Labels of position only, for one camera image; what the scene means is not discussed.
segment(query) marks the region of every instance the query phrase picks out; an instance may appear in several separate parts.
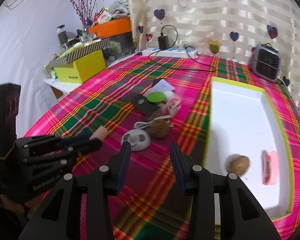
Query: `striped box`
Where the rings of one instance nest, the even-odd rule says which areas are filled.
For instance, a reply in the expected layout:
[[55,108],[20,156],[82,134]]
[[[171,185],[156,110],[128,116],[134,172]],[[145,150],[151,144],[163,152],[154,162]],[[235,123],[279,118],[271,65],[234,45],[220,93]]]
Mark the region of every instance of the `striped box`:
[[101,41],[95,42],[89,46],[86,46],[82,49],[77,49],[64,57],[58,57],[55,60],[49,62],[49,65],[52,67],[57,67],[61,65],[68,65],[75,60],[84,57],[92,52],[95,52],[99,49],[103,49],[104,47],[110,46],[109,39],[102,39]]

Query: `striped curtain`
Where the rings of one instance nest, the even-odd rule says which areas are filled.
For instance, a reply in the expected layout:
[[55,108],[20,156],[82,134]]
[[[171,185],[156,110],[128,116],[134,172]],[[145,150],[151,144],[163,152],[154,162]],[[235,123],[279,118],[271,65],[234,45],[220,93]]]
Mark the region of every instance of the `striped curtain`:
[[[158,47],[162,26],[174,25],[176,46],[247,64],[258,43],[282,56],[280,77],[300,109],[300,8],[294,0],[129,0],[139,49]],[[173,29],[164,32],[173,42]]]

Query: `walnut on table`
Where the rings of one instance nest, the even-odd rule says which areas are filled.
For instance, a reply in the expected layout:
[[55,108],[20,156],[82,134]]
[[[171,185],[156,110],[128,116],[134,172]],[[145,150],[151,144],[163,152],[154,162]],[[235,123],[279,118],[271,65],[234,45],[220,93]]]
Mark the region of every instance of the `walnut on table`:
[[249,158],[247,156],[240,155],[229,162],[227,172],[236,173],[239,177],[241,177],[247,172],[249,166]]

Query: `table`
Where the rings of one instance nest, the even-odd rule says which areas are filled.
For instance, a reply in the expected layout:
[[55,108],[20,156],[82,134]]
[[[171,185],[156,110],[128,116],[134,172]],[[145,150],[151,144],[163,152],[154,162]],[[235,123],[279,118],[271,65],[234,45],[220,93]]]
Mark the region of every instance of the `table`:
[[[47,78],[44,80],[48,85],[51,86],[51,88],[55,88],[56,90],[60,91],[64,96],[69,95],[73,90],[80,87],[81,84],[78,83],[70,83],[70,82],[61,82],[59,79],[52,79]],[[60,93],[56,93],[55,90],[53,90],[55,96],[59,99]]]
[[[169,69],[148,57],[134,56],[108,68],[74,90],[50,109],[26,134],[55,133],[74,136],[92,133],[103,125],[110,136],[102,149],[83,158],[73,169],[75,176],[92,172],[107,162],[120,148],[122,135],[143,117],[130,103],[146,92],[156,78],[166,78],[182,98],[182,108],[164,140],[153,139],[150,147],[131,155],[125,186],[118,197],[109,197],[115,239],[182,239],[189,225],[190,197],[178,190],[169,158],[169,144],[177,141],[184,154],[202,164],[209,124],[210,79],[212,76],[236,80],[264,88],[273,101],[292,152],[294,205],[291,215],[274,221],[282,239],[288,239],[300,223],[300,114],[284,85],[270,84],[254,76],[245,65],[217,57],[200,57],[212,65],[213,73]],[[208,69],[190,59],[157,58],[173,68]],[[85,237],[85,202],[82,202],[81,234]],[[215,227],[219,239],[220,228]]]

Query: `white paper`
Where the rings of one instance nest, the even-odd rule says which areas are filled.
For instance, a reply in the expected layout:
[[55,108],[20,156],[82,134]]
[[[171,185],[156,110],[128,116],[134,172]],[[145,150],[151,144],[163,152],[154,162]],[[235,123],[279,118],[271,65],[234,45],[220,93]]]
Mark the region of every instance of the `white paper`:
[[152,88],[150,88],[144,96],[146,97],[150,93],[153,92],[165,92],[165,91],[173,91],[174,87],[169,84],[165,79],[160,80],[156,85],[154,85]]

